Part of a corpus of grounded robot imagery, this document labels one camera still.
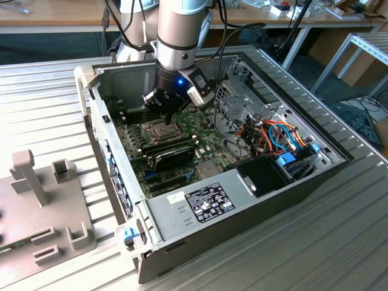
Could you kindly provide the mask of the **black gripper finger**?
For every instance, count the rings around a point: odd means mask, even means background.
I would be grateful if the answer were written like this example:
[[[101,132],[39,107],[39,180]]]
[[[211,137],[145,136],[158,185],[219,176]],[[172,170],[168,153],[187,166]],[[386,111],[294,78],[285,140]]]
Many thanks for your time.
[[[175,102],[172,105],[168,115],[168,124],[171,124],[172,118],[176,113],[183,111],[190,103],[191,101],[189,101],[188,99],[181,99]]]
[[[149,110],[161,117],[165,125],[169,125],[169,109],[164,94],[165,91],[152,90],[150,93],[142,95],[142,100]]]

